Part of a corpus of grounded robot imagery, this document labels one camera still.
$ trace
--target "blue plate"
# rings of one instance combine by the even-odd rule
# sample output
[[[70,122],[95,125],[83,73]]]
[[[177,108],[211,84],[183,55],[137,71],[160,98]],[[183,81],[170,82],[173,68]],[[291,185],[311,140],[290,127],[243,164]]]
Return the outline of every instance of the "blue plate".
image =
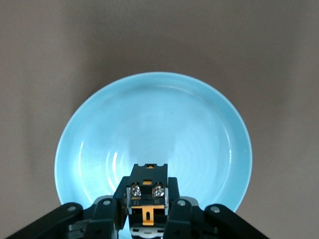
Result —
[[[55,158],[61,203],[88,208],[113,195],[135,163],[168,163],[182,196],[202,209],[221,203],[235,211],[251,175],[251,144],[240,115],[216,89],[181,74],[143,73],[96,92],[67,124]]]

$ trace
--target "bolt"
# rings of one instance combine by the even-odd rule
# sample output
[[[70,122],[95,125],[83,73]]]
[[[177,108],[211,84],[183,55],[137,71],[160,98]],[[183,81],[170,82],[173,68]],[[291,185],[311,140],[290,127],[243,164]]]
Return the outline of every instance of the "bolt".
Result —
[[[76,209],[76,207],[71,206],[71,207],[68,208],[68,211],[69,211],[69,212],[72,212],[72,211],[74,211],[75,209]]]
[[[157,184],[154,187],[154,192],[153,192],[154,197],[162,197],[164,195],[164,188],[162,185]]]
[[[103,202],[103,205],[105,205],[105,206],[110,205],[110,204],[111,204],[111,201],[110,201],[110,200],[105,200],[105,201]]]
[[[179,206],[183,207],[183,206],[186,205],[186,202],[185,202],[184,200],[179,200],[179,201],[177,202],[177,204],[178,204]]]
[[[212,206],[212,207],[210,208],[210,210],[211,210],[213,213],[219,213],[219,212],[220,212],[220,209],[219,209],[219,207],[217,207],[217,206]]]
[[[139,184],[135,183],[131,186],[131,194],[132,197],[140,197],[141,196],[141,188]]]

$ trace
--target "light blue bowl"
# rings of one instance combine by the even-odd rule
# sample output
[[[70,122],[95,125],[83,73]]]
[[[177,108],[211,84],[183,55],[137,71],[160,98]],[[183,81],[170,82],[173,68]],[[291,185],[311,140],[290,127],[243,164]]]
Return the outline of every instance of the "light blue bowl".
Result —
[[[251,144],[234,106],[208,84],[143,73],[96,92],[67,124],[55,158],[61,203],[88,208],[113,195],[135,163],[168,163],[182,196],[202,209],[220,203],[236,211],[251,175]]]

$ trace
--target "round metal bolt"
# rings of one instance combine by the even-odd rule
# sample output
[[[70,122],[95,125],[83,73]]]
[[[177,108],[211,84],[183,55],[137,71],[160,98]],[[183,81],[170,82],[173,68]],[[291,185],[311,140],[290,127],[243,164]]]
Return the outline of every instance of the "round metal bolt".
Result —
[[[183,207],[183,206],[186,205],[186,202],[185,202],[184,200],[179,200],[179,201],[177,202],[177,204],[178,204],[179,206]]]
[[[74,211],[75,209],[76,209],[75,206],[71,206],[71,207],[68,208],[68,211],[69,211],[69,212],[72,212],[72,211]]]
[[[133,184],[131,186],[131,194],[132,197],[140,197],[141,196],[141,188],[138,184]]]
[[[219,209],[219,207],[217,207],[217,206],[212,206],[212,207],[210,208],[210,210],[211,210],[213,213],[219,213],[219,212],[220,212],[220,209]]]
[[[162,185],[158,184],[154,187],[153,192],[154,197],[162,197],[164,195],[164,188]]]
[[[111,201],[110,201],[110,200],[105,200],[105,201],[103,202],[103,205],[105,205],[105,206],[110,205],[110,204],[111,204]]]

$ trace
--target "gray surface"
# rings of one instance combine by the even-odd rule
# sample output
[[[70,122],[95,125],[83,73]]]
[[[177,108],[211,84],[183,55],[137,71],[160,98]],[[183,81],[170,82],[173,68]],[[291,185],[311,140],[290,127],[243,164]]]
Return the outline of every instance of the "gray surface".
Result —
[[[221,91],[250,132],[238,214],[319,238],[319,1],[0,2],[0,238],[59,206],[54,156],[74,111],[123,76],[173,71]]]

